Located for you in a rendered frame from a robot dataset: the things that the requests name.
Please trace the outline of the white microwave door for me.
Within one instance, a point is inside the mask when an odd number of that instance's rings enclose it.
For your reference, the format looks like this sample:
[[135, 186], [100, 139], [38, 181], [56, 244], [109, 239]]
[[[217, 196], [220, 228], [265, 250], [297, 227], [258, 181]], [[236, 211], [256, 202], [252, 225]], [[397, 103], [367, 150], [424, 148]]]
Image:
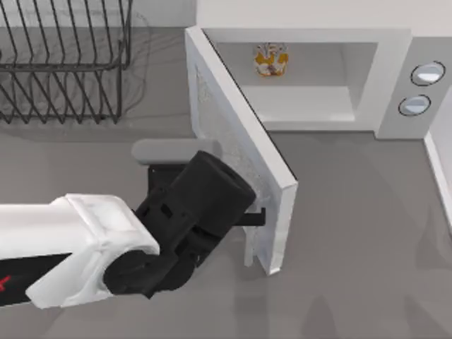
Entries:
[[250, 210], [264, 210], [266, 222], [244, 228], [244, 263], [258, 259], [267, 275], [276, 274], [285, 256], [297, 178], [204, 31], [192, 26], [184, 35], [193, 132], [217, 141], [221, 160], [255, 191]]

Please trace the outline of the yellow and white cup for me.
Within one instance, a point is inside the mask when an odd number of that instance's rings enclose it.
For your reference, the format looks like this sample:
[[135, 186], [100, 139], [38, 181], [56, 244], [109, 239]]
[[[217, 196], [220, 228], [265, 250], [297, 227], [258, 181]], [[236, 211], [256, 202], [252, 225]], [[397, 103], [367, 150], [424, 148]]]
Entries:
[[285, 43], [263, 43], [254, 47], [254, 68], [263, 77], [282, 76], [289, 61]]

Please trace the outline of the pale microwave oven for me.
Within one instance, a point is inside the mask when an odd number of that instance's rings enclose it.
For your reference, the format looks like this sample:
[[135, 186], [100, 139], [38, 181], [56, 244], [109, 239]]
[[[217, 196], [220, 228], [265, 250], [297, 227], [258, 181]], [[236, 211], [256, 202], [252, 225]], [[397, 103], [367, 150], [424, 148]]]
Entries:
[[[452, 36], [408, 29], [201, 28], [264, 128], [269, 131], [371, 131], [381, 139], [421, 139], [452, 86]], [[254, 47], [285, 43], [282, 76], [254, 68]], [[439, 61], [444, 77], [419, 87], [416, 66]], [[399, 113], [407, 98], [426, 95], [430, 108]]]

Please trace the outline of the small microwave knob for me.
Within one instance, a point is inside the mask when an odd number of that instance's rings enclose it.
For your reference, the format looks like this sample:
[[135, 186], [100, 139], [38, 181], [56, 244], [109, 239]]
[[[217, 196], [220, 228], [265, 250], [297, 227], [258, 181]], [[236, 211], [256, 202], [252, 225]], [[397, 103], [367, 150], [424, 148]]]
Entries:
[[425, 113], [431, 106], [431, 100], [426, 95], [416, 95], [403, 99], [398, 105], [400, 114], [406, 117], [415, 117]]

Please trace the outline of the large microwave knob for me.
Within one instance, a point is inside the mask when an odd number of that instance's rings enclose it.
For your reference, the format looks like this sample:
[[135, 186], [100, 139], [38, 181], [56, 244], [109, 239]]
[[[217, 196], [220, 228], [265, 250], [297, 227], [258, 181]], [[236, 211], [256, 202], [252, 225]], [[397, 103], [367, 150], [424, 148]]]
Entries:
[[446, 74], [446, 67], [439, 61], [432, 61], [427, 64], [416, 66], [410, 80], [419, 87], [427, 87], [438, 83]]

